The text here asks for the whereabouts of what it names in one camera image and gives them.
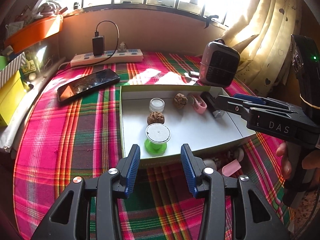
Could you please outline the person's right hand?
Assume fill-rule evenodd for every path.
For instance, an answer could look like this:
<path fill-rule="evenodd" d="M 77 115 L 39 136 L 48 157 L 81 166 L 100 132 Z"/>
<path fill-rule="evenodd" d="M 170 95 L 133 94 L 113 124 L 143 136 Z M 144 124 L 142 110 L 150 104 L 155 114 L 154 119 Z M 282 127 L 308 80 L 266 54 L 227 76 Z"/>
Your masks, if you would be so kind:
<path fill-rule="evenodd" d="M 298 162 L 300 167 L 305 170 L 319 169 L 319 150 L 313 150 L 303 157 L 300 153 L 301 148 L 289 142 L 282 142 L 277 150 L 276 155 L 281 157 L 281 174 L 285 180 L 293 178 L 293 174 L 298 171 Z"/>

